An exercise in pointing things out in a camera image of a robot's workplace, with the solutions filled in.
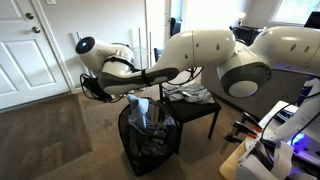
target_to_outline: door frame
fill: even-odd
[[[31,5],[33,6],[33,9],[35,13],[38,16],[39,22],[44,29],[45,36],[48,40],[48,43],[51,47],[51,50],[53,52],[53,55],[56,58],[56,61],[58,62],[59,68],[62,72],[62,75],[64,76],[64,79],[66,80],[66,83],[69,88],[69,92],[76,94],[80,92],[80,90],[76,89],[75,86],[73,86],[72,80],[70,79],[67,65],[63,61],[62,53],[59,49],[58,43],[53,35],[52,29],[50,27],[49,21],[44,13],[44,10],[41,6],[40,0],[30,0]]]

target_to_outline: black mesh trash can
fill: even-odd
[[[119,115],[118,127],[123,147],[137,176],[142,176],[166,161],[177,147],[178,127],[164,104],[148,99],[152,126],[139,129],[129,123],[130,104]]]

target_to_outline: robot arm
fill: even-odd
[[[76,52],[108,94],[159,84],[186,69],[213,64],[228,95],[247,97],[270,79],[270,69],[319,76],[319,35],[314,29],[276,27],[264,31],[246,47],[235,41],[229,30],[182,32],[167,42],[153,67],[139,72],[132,72],[134,55],[124,45],[87,37],[78,42]]]
[[[167,42],[161,58],[153,67],[139,72],[131,71],[128,62],[133,53],[125,46],[103,44],[87,37],[78,42],[76,52],[82,62],[99,77],[100,86],[108,94],[119,95],[169,81],[186,69],[214,64],[219,69],[226,92],[235,97],[244,97],[256,92],[271,74],[259,57],[252,53],[238,53],[237,49],[246,47],[236,42],[228,30],[183,32]],[[237,74],[239,71],[246,71],[243,74],[246,79]]]

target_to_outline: clothes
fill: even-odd
[[[166,97],[169,97],[170,101],[179,101],[184,99],[188,102],[198,104],[213,104],[215,102],[208,90],[198,83],[167,89],[168,90],[164,90],[164,94]]]
[[[147,129],[150,125],[153,126],[148,117],[148,99],[138,98],[132,94],[129,94],[127,99],[132,112],[129,116],[129,124],[137,126],[141,130]]]

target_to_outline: white wall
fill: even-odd
[[[142,47],[146,47],[146,15],[144,0],[56,0],[48,5],[40,0],[54,38],[58,44],[75,87],[84,67],[75,53],[75,33],[93,34],[107,42],[120,42],[139,47],[138,28],[141,28]]]
[[[257,28],[275,26],[293,26],[293,24],[271,22],[271,15],[277,6],[278,0],[252,0],[243,25]]]
[[[252,0],[184,0],[183,29],[235,26],[239,12],[247,12]]]

